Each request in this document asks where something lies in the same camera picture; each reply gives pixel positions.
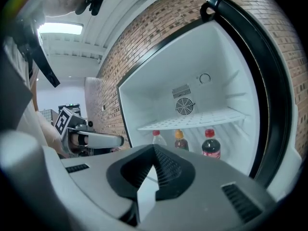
ceiling light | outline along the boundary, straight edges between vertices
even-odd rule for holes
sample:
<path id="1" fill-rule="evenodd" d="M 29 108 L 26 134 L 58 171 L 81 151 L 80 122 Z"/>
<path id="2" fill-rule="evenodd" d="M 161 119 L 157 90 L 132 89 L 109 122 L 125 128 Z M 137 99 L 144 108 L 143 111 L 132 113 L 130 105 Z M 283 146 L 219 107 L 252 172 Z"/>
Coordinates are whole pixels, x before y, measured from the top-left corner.
<path id="1" fill-rule="evenodd" d="M 83 26 L 66 23 L 51 23 L 46 22 L 39 27 L 40 33 L 69 33 L 80 35 Z"/>

red label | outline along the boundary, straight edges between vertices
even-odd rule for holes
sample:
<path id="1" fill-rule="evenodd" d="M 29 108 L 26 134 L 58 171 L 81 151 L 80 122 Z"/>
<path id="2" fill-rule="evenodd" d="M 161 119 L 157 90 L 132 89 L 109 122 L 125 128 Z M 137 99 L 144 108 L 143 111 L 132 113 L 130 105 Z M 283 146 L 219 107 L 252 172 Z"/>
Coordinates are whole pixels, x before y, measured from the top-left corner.
<path id="1" fill-rule="evenodd" d="M 213 158 L 220 158 L 220 150 L 218 152 L 209 153 L 209 152 L 202 152 L 204 156 L 210 156 Z"/>

clear bottle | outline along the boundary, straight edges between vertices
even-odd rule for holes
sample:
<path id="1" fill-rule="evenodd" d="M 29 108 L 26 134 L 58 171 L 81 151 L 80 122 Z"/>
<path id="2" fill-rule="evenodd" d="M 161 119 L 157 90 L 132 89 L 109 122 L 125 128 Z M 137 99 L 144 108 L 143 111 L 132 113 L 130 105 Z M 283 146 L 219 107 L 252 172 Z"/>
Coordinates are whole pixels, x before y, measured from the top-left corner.
<path id="1" fill-rule="evenodd" d="M 167 145 L 165 139 L 160 135 L 159 130 L 153 130 L 153 144 Z"/>
<path id="2" fill-rule="evenodd" d="M 220 143 L 215 139 L 215 131 L 207 129 L 205 131 L 206 141 L 202 144 L 203 155 L 220 158 Z"/>
<path id="3" fill-rule="evenodd" d="M 177 129 L 175 131 L 175 143 L 174 143 L 174 146 L 176 148 L 181 148 L 181 149 L 184 149 L 186 151 L 189 151 L 188 149 L 188 142 L 186 139 L 184 139 L 184 135 L 183 135 L 183 132 L 180 130 L 180 129 Z"/>

open refrigerator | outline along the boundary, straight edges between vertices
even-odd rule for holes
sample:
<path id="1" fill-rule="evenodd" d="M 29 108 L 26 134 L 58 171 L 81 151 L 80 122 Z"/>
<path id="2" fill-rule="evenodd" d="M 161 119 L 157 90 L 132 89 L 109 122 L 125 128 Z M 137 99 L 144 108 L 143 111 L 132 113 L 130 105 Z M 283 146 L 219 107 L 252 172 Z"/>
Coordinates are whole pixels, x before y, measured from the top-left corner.
<path id="1" fill-rule="evenodd" d="M 214 14 L 207 14 L 209 7 Z M 119 82 L 128 141 L 133 147 L 151 144 L 152 131 L 160 130 L 174 147 L 181 129 L 190 152 L 202 155 L 205 130 L 212 128 L 220 160 L 279 200 L 301 165 L 297 107 L 282 53 L 263 25 L 230 0 L 207 0 L 200 13 Z M 152 168 L 144 198 L 157 191 L 155 181 Z"/>

white wire shelf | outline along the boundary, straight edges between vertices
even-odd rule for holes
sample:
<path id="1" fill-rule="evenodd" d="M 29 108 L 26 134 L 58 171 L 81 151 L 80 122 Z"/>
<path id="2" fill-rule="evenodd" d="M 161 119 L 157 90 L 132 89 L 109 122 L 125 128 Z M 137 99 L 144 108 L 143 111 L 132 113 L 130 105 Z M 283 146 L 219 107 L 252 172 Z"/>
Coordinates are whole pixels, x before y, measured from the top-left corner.
<path id="1" fill-rule="evenodd" d="M 219 125 L 243 120 L 245 115 L 231 108 L 202 112 L 193 115 L 183 115 L 171 119 L 151 123 L 138 130 L 169 130 L 180 128 L 198 128 Z"/>

